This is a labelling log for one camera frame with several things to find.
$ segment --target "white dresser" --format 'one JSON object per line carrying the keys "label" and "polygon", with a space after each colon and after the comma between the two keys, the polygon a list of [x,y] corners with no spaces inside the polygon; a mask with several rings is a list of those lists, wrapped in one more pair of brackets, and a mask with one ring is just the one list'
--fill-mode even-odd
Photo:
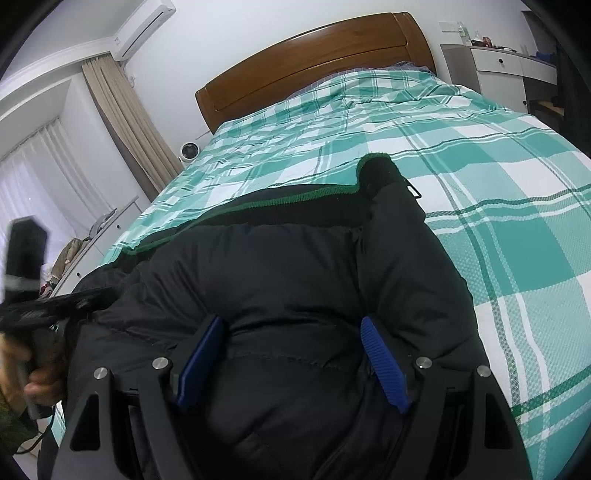
{"label": "white dresser", "polygon": [[99,266],[103,257],[109,251],[118,238],[124,233],[134,220],[139,217],[142,210],[137,205],[137,197],[122,208],[117,208],[117,212],[111,217],[109,222],[85,247],[78,257],[72,262],[56,289],[51,294],[52,297],[72,293],[80,280]]}
{"label": "white dresser", "polygon": [[556,67],[519,53],[486,47],[441,45],[452,83],[464,85],[515,112],[530,100],[556,94]]}

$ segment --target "black down jacket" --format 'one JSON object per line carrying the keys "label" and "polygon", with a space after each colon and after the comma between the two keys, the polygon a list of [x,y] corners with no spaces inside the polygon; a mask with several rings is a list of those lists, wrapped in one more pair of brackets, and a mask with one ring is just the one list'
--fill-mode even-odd
{"label": "black down jacket", "polygon": [[370,155],[358,177],[256,192],[88,276],[79,290],[115,285],[120,298],[70,332],[66,418],[97,367],[137,372],[215,313],[223,352],[179,425],[212,479],[381,478],[405,417],[363,350],[362,318],[446,368],[488,360],[466,283],[397,168]]}

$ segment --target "wooden headboard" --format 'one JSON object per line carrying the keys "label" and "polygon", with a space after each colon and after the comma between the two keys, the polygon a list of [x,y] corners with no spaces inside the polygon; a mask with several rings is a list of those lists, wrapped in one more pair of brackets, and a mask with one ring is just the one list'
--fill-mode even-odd
{"label": "wooden headboard", "polygon": [[399,61],[435,63],[427,40],[407,12],[357,17],[277,43],[214,78],[195,97],[212,133],[228,121],[286,99],[327,75]]}

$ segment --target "white sheer curtain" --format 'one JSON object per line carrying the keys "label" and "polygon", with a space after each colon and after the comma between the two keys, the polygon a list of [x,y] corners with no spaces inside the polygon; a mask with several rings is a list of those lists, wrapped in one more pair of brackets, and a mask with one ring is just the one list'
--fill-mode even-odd
{"label": "white sheer curtain", "polygon": [[[111,210],[76,163],[60,120],[54,120],[0,162],[0,270],[10,221],[35,216],[49,232],[46,262],[53,264],[72,238],[85,238]],[[3,290],[0,275],[0,299]]]}

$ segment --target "drawer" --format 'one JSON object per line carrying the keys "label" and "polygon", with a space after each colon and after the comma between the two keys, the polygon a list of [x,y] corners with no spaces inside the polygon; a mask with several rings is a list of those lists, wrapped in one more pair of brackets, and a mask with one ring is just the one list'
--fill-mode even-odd
{"label": "drawer", "polygon": [[540,61],[531,59],[519,59],[523,76],[531,79],[541,80],[542,82],[556,85],[556,68]]}
{"label": "drawer", "polygon": [[500,103],[514,112],[527,113],[522,77],[506,73],[478,72],[478,82],[483,97]]}
{"label": "drawer", "polygon": [[141,211],[135,203],[129,205],[99,234],[94,246],[103,255],[106,255],[109,248],[111,248],[117,242],[119,237],[129,229],[134,220],[139,217],[140,213]]}
{"label": "drawer", "polygon": [[523,75],[521,58],[517,55],[497,52],[493,50],[480,50],[472,48],[472,57],[476,69],[479,72],[508,73],[510,75]]}
{"label": "drawer", "polygon": [[94,271],[103,260],[104,255],[99,252],[94,245],[88,247],[80,258],[76,260],[76,265],[68,270],[66,276],[62,278],[52,296],[66,295],[72,293],[78,282]]}

